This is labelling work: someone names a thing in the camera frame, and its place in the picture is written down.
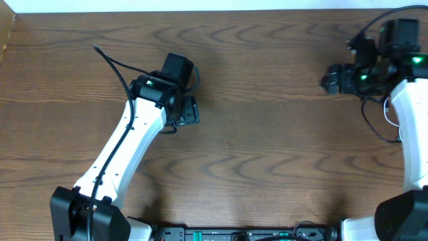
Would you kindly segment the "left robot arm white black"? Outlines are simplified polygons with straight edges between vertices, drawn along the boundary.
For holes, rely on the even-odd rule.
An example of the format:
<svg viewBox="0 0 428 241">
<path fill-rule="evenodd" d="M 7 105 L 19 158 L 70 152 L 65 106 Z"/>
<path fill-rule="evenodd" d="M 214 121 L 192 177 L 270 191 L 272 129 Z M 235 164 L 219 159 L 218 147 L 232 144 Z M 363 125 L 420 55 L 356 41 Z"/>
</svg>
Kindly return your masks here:
<svg viewBox="0 0 428 241">
<path fill-rule="evenodd" d="M 128 186 L 153 139 L 171 127 L 199 122 L 194 70 L 153 71 L 133 80 L 120 122 L 89 170 L 73 188 L 50 199 L 55 240 L 149 240 L 151 225 L 121 211 Z"/>
</svg>

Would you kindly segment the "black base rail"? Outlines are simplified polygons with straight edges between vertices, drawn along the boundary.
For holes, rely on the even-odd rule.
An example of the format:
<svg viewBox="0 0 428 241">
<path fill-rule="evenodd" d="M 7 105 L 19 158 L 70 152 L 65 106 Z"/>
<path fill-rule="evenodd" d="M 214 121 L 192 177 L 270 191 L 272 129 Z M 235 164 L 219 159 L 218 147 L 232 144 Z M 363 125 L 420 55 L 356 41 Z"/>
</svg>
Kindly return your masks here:
<svg viewBox="0 0 428 241">
<path fill-rule="evenodd" d="M 327 226 L 313 224 L 299 225 L 297 228 L 186 228 L 181 226 L 162 227 L 154 226 L 150 241 L 235 241 L 260 240 L 271 236 L 282 237 L 288 240 L 290 236 L 297 236 L 311 241 L 340 240 L 338 231 Z"/>
</svg>

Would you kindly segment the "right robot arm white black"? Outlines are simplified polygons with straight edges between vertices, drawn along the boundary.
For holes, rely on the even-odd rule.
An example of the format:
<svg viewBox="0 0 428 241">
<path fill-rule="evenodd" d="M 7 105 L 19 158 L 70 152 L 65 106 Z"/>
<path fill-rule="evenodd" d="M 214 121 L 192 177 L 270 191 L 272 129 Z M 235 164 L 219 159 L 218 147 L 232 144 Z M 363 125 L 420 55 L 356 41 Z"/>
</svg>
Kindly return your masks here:
<svg viewBox="0 0 428 241">
<path fill-rule="evenodd" d="M 427 239 L 427 55 L 399 54 L 367 65 L 333 64 L 322 77 L 329 94 L 384 96 L 397 115 L 403 148 L 403 193 L 372 216 L 342 221 L 342 240 Z"/>
</svg>

